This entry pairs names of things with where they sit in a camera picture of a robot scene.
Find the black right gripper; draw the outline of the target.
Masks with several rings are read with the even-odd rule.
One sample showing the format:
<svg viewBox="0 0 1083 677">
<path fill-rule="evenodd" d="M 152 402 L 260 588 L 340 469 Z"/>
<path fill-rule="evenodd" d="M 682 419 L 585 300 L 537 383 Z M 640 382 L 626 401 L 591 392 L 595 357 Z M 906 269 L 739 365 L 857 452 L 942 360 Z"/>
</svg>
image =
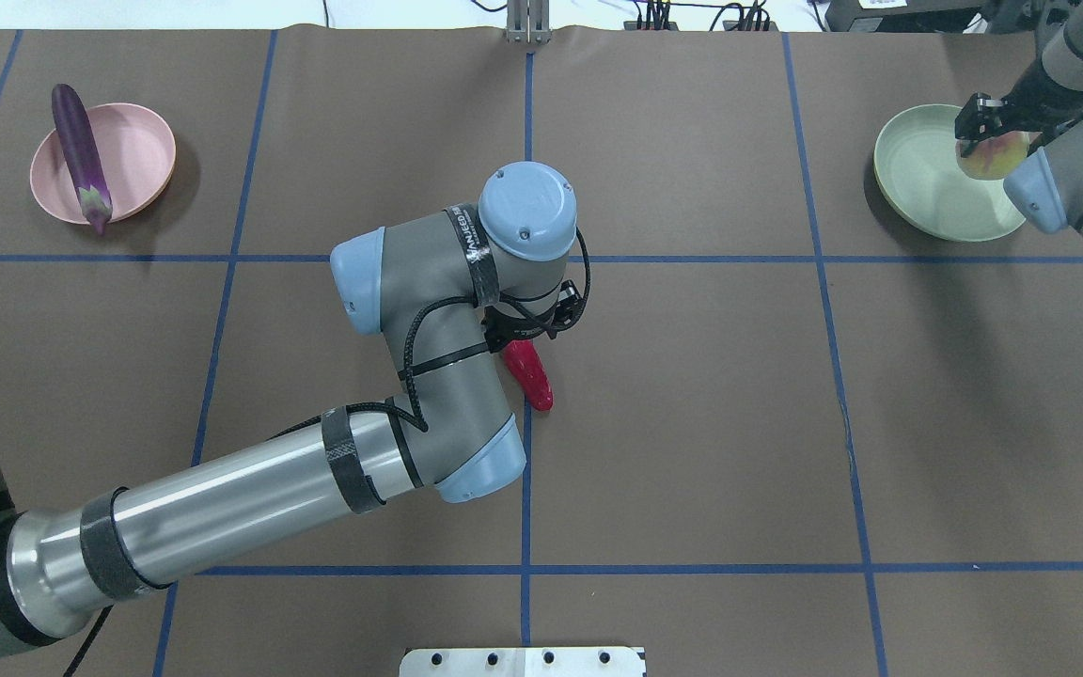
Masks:
<svg viewBox="0 0 1083 677">
<path fill-rule="evenodd" d="M 1012 102 L 977 91 L 960 107 L 954 121 L 955 140 L 976 143 L 1009 132 L 1040 134 L 1042 143 L 1065 134 L 1083 120 L 1083 99 L 1062 102 Z"/>
</svg>

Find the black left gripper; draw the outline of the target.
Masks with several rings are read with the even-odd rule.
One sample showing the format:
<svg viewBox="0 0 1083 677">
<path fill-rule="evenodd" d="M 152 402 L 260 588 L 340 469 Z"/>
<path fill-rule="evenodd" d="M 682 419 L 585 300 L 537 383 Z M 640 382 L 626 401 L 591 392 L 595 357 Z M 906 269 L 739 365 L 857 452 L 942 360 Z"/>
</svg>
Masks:
<svg viewBox="0 0 1083 677">
<path fill-rule="evenodd" d="M 530 311 L 524 300 L 511 297 L 491 305 L 482 318 L 484 339 L 491 353 L 499 353 L 509 343 L 532 341 L 538 336 L 554 339 L 572 330 L 583 318 L 589 303 L 589 282 L 577 288 L 571 279 L 556 288 L 554 304 L 545 311 Z"/>
</svg>

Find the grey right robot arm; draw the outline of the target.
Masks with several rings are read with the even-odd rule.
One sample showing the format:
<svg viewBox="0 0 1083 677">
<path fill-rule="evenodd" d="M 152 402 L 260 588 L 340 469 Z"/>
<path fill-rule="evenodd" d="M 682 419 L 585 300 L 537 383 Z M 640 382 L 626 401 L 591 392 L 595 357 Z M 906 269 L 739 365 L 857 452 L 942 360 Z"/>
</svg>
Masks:
<svg viewBox="0 0 1083 677">
<path fill-rule="evenodd" d="M 976 93 L 954 121 L 960 155 L 989 140 L 1035 133 L 1028 157 L 1004 180 L 1004 192 L 1044 234 L 1065 227 L 1083 237 L 1083 3 L 1001 97 Z"/>
</svg>

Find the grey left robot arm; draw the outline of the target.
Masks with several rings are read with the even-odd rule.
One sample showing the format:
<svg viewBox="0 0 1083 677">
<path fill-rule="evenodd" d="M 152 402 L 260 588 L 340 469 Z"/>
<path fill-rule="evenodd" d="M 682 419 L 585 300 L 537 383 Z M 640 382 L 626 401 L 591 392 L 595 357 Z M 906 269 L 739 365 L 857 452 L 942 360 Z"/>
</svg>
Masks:
<svg viewBox="0 0 1083 677">
<path fill-rule="evenodd" d="M 355 330 L 383 336 L 402 391 L 325 411 L 249 450 L 68 512 L 14 506 L 0 470 L 0 658 L 56 643 L 93 613 L 415 489 L 451 504 L 527 465 L 494 353 L 575 325 L 566 279 L 583 243 L 572 182 L 542 162 L 490 177 L 457 204 L 336 245 Z"/>
</svg>

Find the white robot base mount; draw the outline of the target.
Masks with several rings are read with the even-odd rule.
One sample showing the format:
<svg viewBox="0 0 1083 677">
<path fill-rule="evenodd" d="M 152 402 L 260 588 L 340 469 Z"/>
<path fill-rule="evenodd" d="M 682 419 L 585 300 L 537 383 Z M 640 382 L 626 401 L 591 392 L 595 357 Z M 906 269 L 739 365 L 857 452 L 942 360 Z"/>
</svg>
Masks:
<svg viewBox="0 0 1083 677">
<path fill-rule="evenodd" d="M 628 646 L 420 648 L 400 676 L 645 676 L 645 650 Z"/>
</svg>

